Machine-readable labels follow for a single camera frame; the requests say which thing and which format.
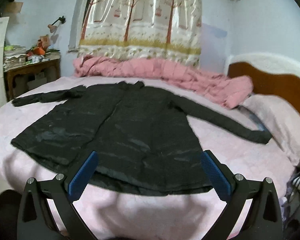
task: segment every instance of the screw head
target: screw head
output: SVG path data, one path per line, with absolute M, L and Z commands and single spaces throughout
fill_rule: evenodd
M 56 175 L 57 180 L 62 180 L 65 176 L 62 173 Z
M 268 182 L 269 184 L 273 182 L 273 180 L 269 177 L 266 177 L 266 182 Z
M 235 175 L 235 178 L 236 178 L 238 181 L 243 180 L 243 176 L 242 176 L 241 174 L 236 174 L 236 175 Z
M 29 183 L 29 184 L 31 184 L 31 183 L 33 183 L 34 182 L 34 178 L 29 178 L 28 180 L 27 180 L 27 183 Z

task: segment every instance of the wall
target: wall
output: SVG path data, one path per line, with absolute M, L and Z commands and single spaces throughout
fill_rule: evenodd
M 223 72 L 231 54 L 232 14 L 230 0 L 202 0 L 202 69 Z
M 233 5 L 233 55 L 270 52 L 300 62 L 300 8 L 294 0 L 240 0 Z
M 55 39 L 54 47 L 61 52 L 61 75 L 73 74 L 72 60 L 76 53 L 68 54 L 68 45 L 73 16 L 76 14 L 75 5 L 77 0 L 16 0 L 23 2 L 21 12 L 8 14 L 6 41 L 9 44 L 18 44 L 30 48 L 36 44 L 39 36 L 50 34 L 47 25 L 56 19 L 65 16 L 66 22 L 60 25 Z

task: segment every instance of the tree-patterned curtain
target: tree-patterned curtain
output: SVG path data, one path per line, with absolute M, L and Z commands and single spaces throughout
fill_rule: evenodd
M 90 0 L 79 52 L 95 56 L 161 57 L 197 67 L 201 0 Z

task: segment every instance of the coat sleeve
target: coat sleeve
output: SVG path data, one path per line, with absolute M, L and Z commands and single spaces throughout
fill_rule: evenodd
M 87 88 L 85 86 L 77 86 L 71 89 L 52 91 L 48 93 L 39 93 L 25 96 L 22 98 L 15 98 L 12 101 L 14 106 L 24 106 L 32 103 L 49 103 L 66 100 L 68 98 L 80 98 L 85 93 Z
M 186 114 L 208 121 L 251 142 L 266 144 L 272 138 L 268 131 L 250 130 L 235 120 L 187 98 L 173 95 L 172 101 Z

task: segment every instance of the orange object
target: orange object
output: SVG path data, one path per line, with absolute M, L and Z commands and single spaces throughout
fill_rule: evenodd
M 40 47 L 37 47 L 37 48 L 33 49 L 32 52 L 35 55 L 44 55 L 44 54 L 46 54 L 46 52 L 44 51 L 44 49 L 40 48 Z
M 33 55 L 33 52 L 32 52 L 31 50 L 29 50 L 29 51 L 27 52 L 27 56 L 30 57 L 30 56 L 32 56 L 32 55 Z
M 37 46 L 38 46 L 39 48 L 42 48 L 42 41 L 41 41 L 41 40 L 38 40 Z

